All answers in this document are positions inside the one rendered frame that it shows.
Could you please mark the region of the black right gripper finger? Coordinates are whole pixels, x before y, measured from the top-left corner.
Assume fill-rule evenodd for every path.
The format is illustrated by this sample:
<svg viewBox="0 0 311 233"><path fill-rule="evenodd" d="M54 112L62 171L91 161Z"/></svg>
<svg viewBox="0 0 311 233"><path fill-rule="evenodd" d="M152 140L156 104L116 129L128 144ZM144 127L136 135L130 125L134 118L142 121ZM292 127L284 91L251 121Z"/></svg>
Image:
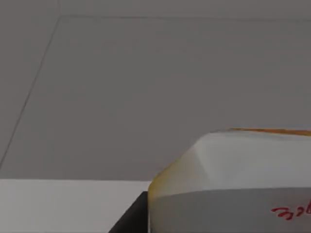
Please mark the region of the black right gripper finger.
<svg viewBox="0 0 311 233"><path fill-rule="evenodd" d="M108 233L148 233L148 192L143 191Z"/></svg>

